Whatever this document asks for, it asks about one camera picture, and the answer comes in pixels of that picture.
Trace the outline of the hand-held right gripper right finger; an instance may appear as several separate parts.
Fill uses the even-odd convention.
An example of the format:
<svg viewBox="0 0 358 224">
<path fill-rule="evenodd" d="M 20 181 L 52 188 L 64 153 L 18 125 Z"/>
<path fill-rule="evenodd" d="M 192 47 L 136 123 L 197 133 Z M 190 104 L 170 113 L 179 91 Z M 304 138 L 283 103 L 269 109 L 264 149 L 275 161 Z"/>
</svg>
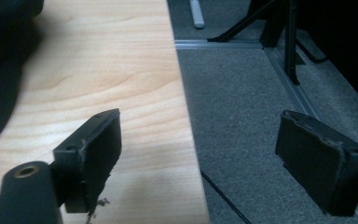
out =
<svg viewBox="0 0 358 224">
<path fill-rule="evenodd" d="M 351 217 L 358 206 L 358 143 L 319 120 L 282 112 L 275 153 L 323 212 Z"/>
</svg>

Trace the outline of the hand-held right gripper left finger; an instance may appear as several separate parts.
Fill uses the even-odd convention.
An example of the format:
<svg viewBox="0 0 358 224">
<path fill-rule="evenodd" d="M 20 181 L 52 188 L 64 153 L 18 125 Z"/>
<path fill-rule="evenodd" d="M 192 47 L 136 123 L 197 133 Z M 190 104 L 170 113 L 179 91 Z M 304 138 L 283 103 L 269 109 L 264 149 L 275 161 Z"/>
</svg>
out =
<svg viewBox="0 0 358 224">
<path fill-rule="evenodd" d="M 120 112 L 98 113 L 53 150 L 58 202 L 68 213 L 92 214 L 121 154 Z"/>
</svg>

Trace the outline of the grey metal floor strip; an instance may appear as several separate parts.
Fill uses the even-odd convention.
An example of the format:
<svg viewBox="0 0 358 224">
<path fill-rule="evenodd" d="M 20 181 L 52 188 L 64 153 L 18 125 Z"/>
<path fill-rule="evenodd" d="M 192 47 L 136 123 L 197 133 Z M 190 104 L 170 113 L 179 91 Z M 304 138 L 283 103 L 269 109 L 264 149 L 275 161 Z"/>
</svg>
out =
<svg viewBox="0 0 358 224">
<path fill-rule="evenodd" d="M 249 42 L 208 42 L 204 39 L 179 39 L 174 41 L 177 49 L 262 49 L 257 41 Z"/>
<path fill-rule="evenodd" d="M 312 104 L 307 94 L 300 85 L 295 85 L 292 80 L 286 75 L 283 69 L 283 58 L 276 49 L 267 48 L 265 53 L 276 71 L 279 80 L 283 84 L 286 92 L 289 95 L 295 109 L 299 113 L 314 117 L 317 120 L 323 120 L 319 111 Z"/>
</svg>

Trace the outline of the black metal stand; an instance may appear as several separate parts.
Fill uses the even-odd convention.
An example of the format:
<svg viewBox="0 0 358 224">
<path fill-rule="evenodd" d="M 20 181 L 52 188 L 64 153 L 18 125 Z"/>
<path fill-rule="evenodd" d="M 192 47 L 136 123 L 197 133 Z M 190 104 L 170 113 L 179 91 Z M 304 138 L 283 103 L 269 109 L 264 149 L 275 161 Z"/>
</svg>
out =
<svg viewBox="0 0 358 224">
<path fill-rule="evenodd" d="M 271 13 L 260 36 L 260 43 L 264 48 L 275 48 L 282 32 L 285 32 L 283 70 L 293 84 L 299 85 L 296 75 L 296 12 L 297 0 L 265 0 L 231 28 L 207 41 L 228 42 L 253 22 Z"/>
</svg>

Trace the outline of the dark cloth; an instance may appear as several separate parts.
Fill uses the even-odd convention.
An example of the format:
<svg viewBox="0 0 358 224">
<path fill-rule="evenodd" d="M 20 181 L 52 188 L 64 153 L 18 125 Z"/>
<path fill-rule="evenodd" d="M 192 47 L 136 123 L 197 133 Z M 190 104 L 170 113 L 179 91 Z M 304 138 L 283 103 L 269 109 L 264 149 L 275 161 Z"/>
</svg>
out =
<svg viewBox="0 0 358 224">
<path fill-rule="evenodd" d="M 0 0 L 0 133 L 20 91 L 21 70 L 41 41 L 34 18 L 44 0 Z"/>
</svg>

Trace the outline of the white tube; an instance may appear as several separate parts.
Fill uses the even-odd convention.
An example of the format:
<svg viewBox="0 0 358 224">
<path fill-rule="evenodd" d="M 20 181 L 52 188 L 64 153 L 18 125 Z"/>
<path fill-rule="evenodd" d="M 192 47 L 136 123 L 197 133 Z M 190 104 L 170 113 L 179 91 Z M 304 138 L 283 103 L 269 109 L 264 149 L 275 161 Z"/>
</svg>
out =
<svg viewBox="0 0 358 224">
<path fill-rule="evenodd" d="M 200 1 L 199 0 L 189 0 L 190 10 L 193 18 L 193 24 L 196 29 L 203 29 L 205 26 Z"/>
</svg>

